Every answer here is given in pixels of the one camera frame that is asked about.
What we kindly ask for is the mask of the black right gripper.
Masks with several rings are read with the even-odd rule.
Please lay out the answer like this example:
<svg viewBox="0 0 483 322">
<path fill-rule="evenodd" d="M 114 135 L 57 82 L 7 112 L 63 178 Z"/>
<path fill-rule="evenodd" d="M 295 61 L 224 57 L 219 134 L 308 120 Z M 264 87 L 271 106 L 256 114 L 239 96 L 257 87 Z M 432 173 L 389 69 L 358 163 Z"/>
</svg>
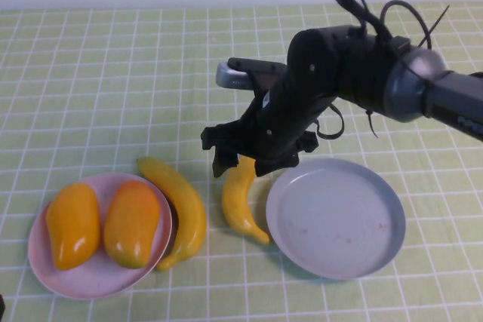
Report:
<svg viewBox="0 0 483 322">
<path fill-rule="evenodd" d="M 201 134 L 202 148 L 216 147 L 214 177 L 219 178 L 229 168 L 236 167 L 238 154 L 256 158 L 258 177 L 296 167 L 298 156 L 291 154 L 313 152 L 318 147 L 318 137 L 307 128 L 328 107 L 329 98 L 323 96 L 282 94 L 270 97 L 266 105 L 257 97 L 240 119 L 206 127 Z"/>
</svg>

